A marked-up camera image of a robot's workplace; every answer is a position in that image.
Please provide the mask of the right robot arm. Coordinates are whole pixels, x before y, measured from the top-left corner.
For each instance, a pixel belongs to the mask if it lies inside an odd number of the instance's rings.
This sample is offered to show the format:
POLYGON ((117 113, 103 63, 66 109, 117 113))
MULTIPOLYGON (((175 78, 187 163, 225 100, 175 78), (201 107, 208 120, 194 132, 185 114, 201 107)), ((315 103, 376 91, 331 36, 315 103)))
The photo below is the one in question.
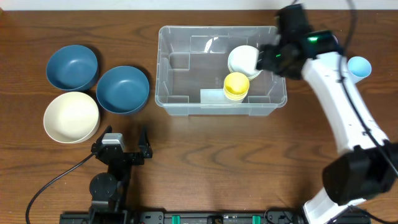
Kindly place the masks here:
POLYGON ((332 223, 345 211, 390 191, 397 180, 397 144, 367 109, 344 65, 344 49, 328 30, 279 29, 278 44, 260 48, 257 67, 305 80, 331 126, 337 160, 322 173, 323 188, 302 207, 305 223, 332 223))

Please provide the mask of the small white bowl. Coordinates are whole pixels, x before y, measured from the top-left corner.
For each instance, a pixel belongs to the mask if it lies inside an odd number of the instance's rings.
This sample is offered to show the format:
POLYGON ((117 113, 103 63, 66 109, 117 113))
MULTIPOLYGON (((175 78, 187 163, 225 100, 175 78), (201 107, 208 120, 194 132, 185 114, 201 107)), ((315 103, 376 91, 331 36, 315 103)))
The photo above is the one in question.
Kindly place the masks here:
POLYGON ((228 69, 231 73, 242 73, 249 80, 255 79, 262 70, 256 68, 259 50, 250 45, 241 45, 231 51, 228 56, 228 69))

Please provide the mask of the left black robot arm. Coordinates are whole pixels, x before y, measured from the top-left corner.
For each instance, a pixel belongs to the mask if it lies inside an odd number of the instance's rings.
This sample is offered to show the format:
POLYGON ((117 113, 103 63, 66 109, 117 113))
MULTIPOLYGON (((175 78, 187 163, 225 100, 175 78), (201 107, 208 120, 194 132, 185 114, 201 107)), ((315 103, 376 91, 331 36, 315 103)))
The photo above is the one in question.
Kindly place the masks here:
POLYGON ((143 165, 144 160, 153 155, 145 128, 140 133, 137 148, 137 152, 127 152, 122 134, 113 133, 111 126, 92 144, 91 152, 108 166, 108 170, 94 176, 90 182, 89 224, 137 222, 136 212, 127 208, 126 199, 132 167, 143 165))

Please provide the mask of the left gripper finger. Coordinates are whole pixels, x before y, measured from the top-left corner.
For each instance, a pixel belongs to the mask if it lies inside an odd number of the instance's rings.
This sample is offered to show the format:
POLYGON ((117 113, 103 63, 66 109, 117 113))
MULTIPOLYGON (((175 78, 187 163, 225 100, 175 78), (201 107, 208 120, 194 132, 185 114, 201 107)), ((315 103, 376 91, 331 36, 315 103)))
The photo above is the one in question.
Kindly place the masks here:
POLYGON ((95 141, 95 146, 99 146, 102 144, 102 139, 104 138, 105 134, 112 133, 111 125, 107 126, 101 136, 95 141))
POLYGON ((144 158, 152 158, 153 151, 152 151, 152 147, 149 143, 149 138, 147 136, 146 127, 142 128, 137 146, 140 149, 140 152, 142 153, 144 158))

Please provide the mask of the light yellow plastic cup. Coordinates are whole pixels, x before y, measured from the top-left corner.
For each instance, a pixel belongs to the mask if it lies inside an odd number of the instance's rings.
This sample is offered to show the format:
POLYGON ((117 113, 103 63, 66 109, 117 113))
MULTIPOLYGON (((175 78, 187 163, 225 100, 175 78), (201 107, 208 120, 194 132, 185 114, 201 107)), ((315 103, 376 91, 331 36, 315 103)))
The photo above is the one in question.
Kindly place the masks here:
POLYGON ((248 92, 250 81, 243 73, 233 72, 226 76, 224 79, 223 89, 233 95, 240 96, 248 92))

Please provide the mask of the cream plastic cup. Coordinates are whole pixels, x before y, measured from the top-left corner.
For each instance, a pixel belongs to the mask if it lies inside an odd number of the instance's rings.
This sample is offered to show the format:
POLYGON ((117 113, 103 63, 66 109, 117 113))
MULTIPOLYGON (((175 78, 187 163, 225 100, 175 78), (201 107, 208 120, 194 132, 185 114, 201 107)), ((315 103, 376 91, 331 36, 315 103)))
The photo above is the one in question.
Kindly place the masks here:
POLYGON ((245 97, 246 95, 241 95, 241 96, 225 95, 225 100, 227 103, 236 104, 236 103, 242 103, 245 97))

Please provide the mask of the light blue plastic cup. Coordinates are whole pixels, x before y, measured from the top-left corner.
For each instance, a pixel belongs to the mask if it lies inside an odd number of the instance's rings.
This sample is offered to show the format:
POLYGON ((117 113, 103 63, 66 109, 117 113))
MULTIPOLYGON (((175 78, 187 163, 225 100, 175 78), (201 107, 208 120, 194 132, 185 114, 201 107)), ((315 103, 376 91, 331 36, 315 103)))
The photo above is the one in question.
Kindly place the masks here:
POLYGON ((348 60, 348 70, 353 83, 357 83, 370 76, 372 66, 369 61, 363 57, 352 57, 348 60))

